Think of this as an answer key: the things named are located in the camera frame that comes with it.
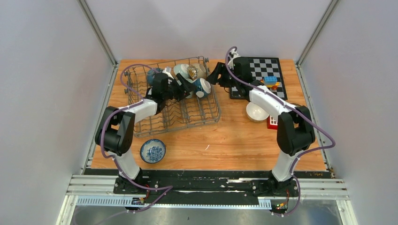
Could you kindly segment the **dark blue white bowl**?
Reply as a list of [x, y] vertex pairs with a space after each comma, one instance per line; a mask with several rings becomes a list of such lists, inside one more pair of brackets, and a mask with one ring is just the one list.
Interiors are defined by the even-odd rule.
[[193, 81], [193, 84], [196, 86], [194, 93], [198, 98], [205, 98], [211, 94], [212, 87], [206, 79], [198, 78]]

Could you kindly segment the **grey wire dish rack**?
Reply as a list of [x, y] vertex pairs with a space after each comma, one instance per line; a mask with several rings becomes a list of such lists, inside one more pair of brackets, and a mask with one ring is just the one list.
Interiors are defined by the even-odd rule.
[[[206, 76], [210, 74], [208, 68], [209, 59], [204, 56], [196, 56], [179, 60], [169, 60], [149, 64], [152, 68], [166, 67], [173, 68], [177, 64], [198, 63], [206, 69]], [[150, 87], [147, 82], [146, 74], [149, 69], [143, 66], [136, 66], [127, 69], [123, 73], [123, 81], [133, 90], [136, 90], [145, 97], [147, 89]], [[128, 105], [140, 101], [138, 94], [125, 88], [125, 94], [128, 96]], [[215, 88], [211, 88], [211, 93], [199, 98], [195, 93], [191, 98], [185, 98], [179, 102], [168, 100], [165, 108], [157, 115], [146, 117], [135, 124], [134, 135], [144, 137], [156, 135], [186, 128], [193, 128], [208, 124], [217, 123], [221, 117], [220, 106], [216, 97]]]

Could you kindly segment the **cream beige bowl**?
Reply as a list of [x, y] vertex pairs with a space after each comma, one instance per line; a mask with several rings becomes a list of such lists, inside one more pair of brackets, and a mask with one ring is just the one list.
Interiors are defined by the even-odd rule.
[[246, 106], [246, 115], [252, 122], [262, 122], [269, 117], [268, 112], [252, 102]]

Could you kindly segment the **blue floral white bowl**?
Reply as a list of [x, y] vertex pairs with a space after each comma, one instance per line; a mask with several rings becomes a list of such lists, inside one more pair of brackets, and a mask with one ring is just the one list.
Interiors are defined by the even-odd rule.
[[148, 164], [160, 162], [166, 155], [166, 145], [159, 139], [150, 139], [140, 148], [141, 159]]

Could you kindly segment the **black striped bowl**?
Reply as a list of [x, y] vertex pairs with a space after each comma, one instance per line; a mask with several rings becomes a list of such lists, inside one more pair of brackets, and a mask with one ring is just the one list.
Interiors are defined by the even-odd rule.
[[300, 105], [300, 104], [292, 103], [292, 105], [293, 105], [294, 108], [296, 108], [297, 110], [300, 110], [300, 109], [302, 108], [302, 105]]

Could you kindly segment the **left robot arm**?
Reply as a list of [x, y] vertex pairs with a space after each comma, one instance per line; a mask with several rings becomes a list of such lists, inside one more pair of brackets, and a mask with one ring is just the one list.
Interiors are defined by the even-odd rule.
[[131, 156], [135, 124], [159, 114], [169, 100], [181, 101], [195, 89], [196, 86], [180, 74], [174, 79], [158, 73], [139, 102], [105, 109], [95, 143], [100, 146], [102, 156], [111, 158], [119, 174], [127, 179], [125, 186], [131, 193], [140, 193], [144, 187], [144, 181], [138, 177], [141, 168]]

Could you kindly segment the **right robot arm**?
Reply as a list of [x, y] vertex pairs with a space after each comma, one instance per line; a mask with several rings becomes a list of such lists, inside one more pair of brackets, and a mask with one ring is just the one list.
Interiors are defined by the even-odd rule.
[[271, 171], [273, 179], [268, 182], [268, 189], [273, 195], [281, 195], [287, 189], [285, 181], [292, 177], [298, 154], [307, 150], [315, 141], [309, 109], [284, 101], [271, 92], [265, 83], [253, 78], [246, 57], [218, 62], [207, 81], [221, 87], [237, 88], [240, 96], [276, 119], [276, 140], [280, 153]]

